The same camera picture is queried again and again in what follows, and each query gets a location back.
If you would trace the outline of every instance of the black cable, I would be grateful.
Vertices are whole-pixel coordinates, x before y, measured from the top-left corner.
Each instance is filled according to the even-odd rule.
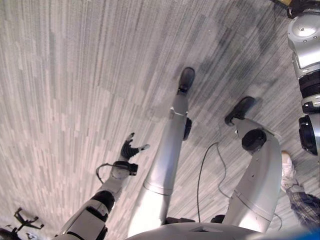
[[[100,177],[100,175],[99,175],[99,169],[100,169],[101,167],[104,167],[104,166],[116,167],[116,168],[119,168],[119,169],[126,169],[126,170],[128,170],[128,168],[125,167],[125,166],[117,166],[117,165],[113,165],[113,164],[109,164],[109,163],[103,163],[103,164],[101,164],[100,166],[98,166],[98,167],[96,168],[96,170],[95,170],[95,175],[97,176],[97,178],[99,179],[99,181],[100,181],[102,184],[104,184],[104,182],[102,181],[102,179],[101,179],[101,177]]]
[[[203,168],[203,166],[204,166],[204,162],[205,162],[207,153],[208,153],[209,149],[210,149],[212,146],[216,145],[216,149],[218,150],[219,156],[220,156],[220,158],[221,158],[221,155],[220,155],[220,152],[219,152],[219,149],[218,149],[218,144],[219,144],[218,141],[217,141],[217,142],[214,142],[214,143],[212,143],[212,144],[207,148],[207,150],[205,151],[204,157],[203,157],[203,159],[202,159],[201,167],[200,167],[198,184],[197,184],[197,188],[196,188],[196,206],[197,206],[197,208],[198,208],[199,223],[201,223],[201,220],[200,220],[200,210],[199,210],[199,184],[200,184],[200,177],[201,177],[201,173],[202,173],[202,168]],[[224,173],[223,180],[225,179],[226,174],[227,174],[226,168],[225,168],[224,170],[225,170],[225,173]],[[220,190],[220,184],[222,183],[222,181],[221,181],[221,182],[219,183],[219,185],[218,185],[219,191],[220,191],[221,193],[222,193],[222,191]]]
[[[282,228],[282,218],[281,218],[278,214],[276,214],[276,213],[274,213],[274,215],[276,215],[276,216],[279,218],[279,220],[280,220],[280,227],[278,228],[278,232],[279,232],[280,229]]]

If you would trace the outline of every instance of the black robot foot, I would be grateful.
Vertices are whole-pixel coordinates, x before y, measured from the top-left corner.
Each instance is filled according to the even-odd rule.
[[[191,67],[186,67],[180,76],[178,93],[187,93],[194,82],[196,73]]]
[[[232,123],[233,118],[244,119],[246,113],[251,109],[251,107],[255,104],[255,99],[252,96],[246,96],[240,100],[240,102],[235,105],[232,111],[224,118],[224,122],[233,126]]]

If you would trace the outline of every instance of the person's foot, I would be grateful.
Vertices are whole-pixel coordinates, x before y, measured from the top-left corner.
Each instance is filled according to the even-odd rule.
[[[295,178],[296,170],[292,164],[289,153],[286,151],[281,152],[282,157],[282,178],[281,178],[281,190],[286,192],[287,189],[293,185],[299,185]]]

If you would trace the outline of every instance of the black joint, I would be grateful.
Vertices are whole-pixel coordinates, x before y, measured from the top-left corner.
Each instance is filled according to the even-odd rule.
[[[267,135],[261,129],[248,131],[242,138],[242,147],[244,150],[254,153],[259,150],[267,141]]]
[[[93,208],[92,206],[88,206],[86,210],[91,213],[92,215],[96,216],[101,221],[106,222],[108,219],[108,214],[105,213],[105,215],[102,215],[97,209]]]
[[[103,203],[108,209],[109,213],[111,212],[112,207],[115,204],[115,198],[109,191],[100,191],[97,192],[92,198],[92,200],[97,200]]]
[[[312,155],[317,155],[316,137],[308,115],[299,118],[299,135],[302,148]]]
[[[195,223],[196,221],[193,219],[188,219],[188,218],[175,218],[175,217],[167,217],[165,219],[164,224],[178,224],[178,223]]]
[[[306,9],[319,10],[320,2],[317,0],[292,0],[287,9],[287,17],[294,19]]]
[[[211,219],[210,223],[222,224],[226,215],[217,215]]]
[[[316,114],[316,113],[320,113],[320,107],[314,106],[312,101],[308,101],[302,105],[302,111],[305,114]]]
[[[85,240],[85,239],[83,239],[80,235],[76,234],[76,233],[73,232],[73,231],[68,231],[66,234],[73,235],[73,236],[77,237],[77,238],[80,239],[80,240]]]
[[[99,233],[98,237],[96,238],[96,240],[104,240],[105,236],[108,232],[108,228],[104,227],[101,232]]]
[[[137,171],[138,171],[137,164],[129,163],[127,161],[116,161],[113,165],[128,170],[130,176],[137,175]]]

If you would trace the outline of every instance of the robot leg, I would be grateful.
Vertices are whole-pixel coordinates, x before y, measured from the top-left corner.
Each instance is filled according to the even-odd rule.
[[[255,121],[234,118],[232,122],[252,160],[230,198],[222,223],[264,233],[278,202],[282,176],[280,145],[269,130]]]
[[[128,236],[155,229],[165,223],[173,193],[178,160],[185,135],[188,99],[195,72],[185,68],[179,89],[169,112],[152,166],[136,200],[129,224]]]

